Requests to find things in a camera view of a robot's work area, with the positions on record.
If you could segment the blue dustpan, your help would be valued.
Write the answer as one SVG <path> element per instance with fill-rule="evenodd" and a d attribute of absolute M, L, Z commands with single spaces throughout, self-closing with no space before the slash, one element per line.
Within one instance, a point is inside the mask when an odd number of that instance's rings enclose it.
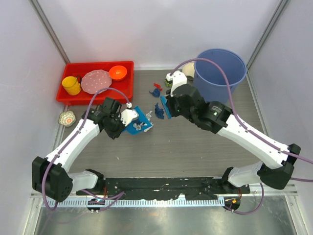
<path fill-rule="evenodd" d="M 138 106 L 133 109 L 124 110 L 122 112 L 121 120 L 126 124 L 124 132 L 128 132 L 131 135 L 147 132 L 153 127 L 150 119 L 146 117 Z"/>

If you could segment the blue hand brush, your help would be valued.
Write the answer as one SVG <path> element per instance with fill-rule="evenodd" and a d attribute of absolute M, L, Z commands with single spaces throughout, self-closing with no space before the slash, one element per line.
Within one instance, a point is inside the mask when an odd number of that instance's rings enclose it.
<path fill-rule="evenodd" d="M 169 111 L 169 108 L 168 108 L 168 105 L 167 105 L 167 99 L 166 99 L 166 97 L 163 96 L 163 95 L 161 95 L 161 96 L 160 96 L 160 100 L 161 100 L 161 103 L 162 103 L 162 105 L 163 105 L 163 109 L 164 109 L 164 111 L 165 111 L 165 113 L 166 113 L 168 119 L 171 119 L 171 118 L 172 118 L 172 115 L 171 115 L 171 113 L 170 113 L 170 111 Z"/>

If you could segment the blue plastic bucket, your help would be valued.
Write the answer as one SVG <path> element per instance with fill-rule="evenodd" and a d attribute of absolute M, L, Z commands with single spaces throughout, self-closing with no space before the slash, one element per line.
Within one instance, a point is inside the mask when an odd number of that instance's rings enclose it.
<path fill-rule="evenodd" d="M 224 71 L 232 93 L 246 77 L 246 63 L 239 55 L 232 51 L 226 49 L 209 49 L 200 53 L 198 57 L 215 62 Z M 193 85 L 198 89 L 205 101 L 227 103 L 229 94 L 224 76 L 220 70 L 215 65 L 206 61 L 196 61 L 194 68 Z"/>

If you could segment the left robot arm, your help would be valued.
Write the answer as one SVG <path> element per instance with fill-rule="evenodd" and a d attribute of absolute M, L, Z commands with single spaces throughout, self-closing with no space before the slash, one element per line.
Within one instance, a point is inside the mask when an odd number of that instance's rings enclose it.
<path fill-rule="evenodd" d="M 86 169 L 80 173 L 69 170 L 87 144 L 102 131 L 111 139 L 118 138 L 130 123 L 127 115 L 130 109 L 121 110 L 121 103 L 106 98 L 102 105 L 88 107 L 78 125 L 68 137 L 45 158 L 36 157 L 32 162 L 32 187 L 43 198 L 62 202 L 72 193 L 87 189 L 93 195 L 100 195 L 104 189 L 103 174 Z"/>

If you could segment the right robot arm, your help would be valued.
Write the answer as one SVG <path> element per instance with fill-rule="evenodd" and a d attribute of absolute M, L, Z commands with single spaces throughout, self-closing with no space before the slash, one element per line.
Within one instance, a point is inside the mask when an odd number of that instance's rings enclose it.
<path fill-rule="evenodd" d="M 167 90 L 165 106 L 172 117 L 183 116 L 198 128 L 225 137 L 259 159 L 243 167 L 229 167 L 221 179 L 221 188 L 233 193 L 248 184 L 263 183 L 283 190 L 290 181 L 301 148 L 278 143 L 236 117 L 231 108 L 218 101 L 205 102 L 197 88 L 189 84 Z"/>

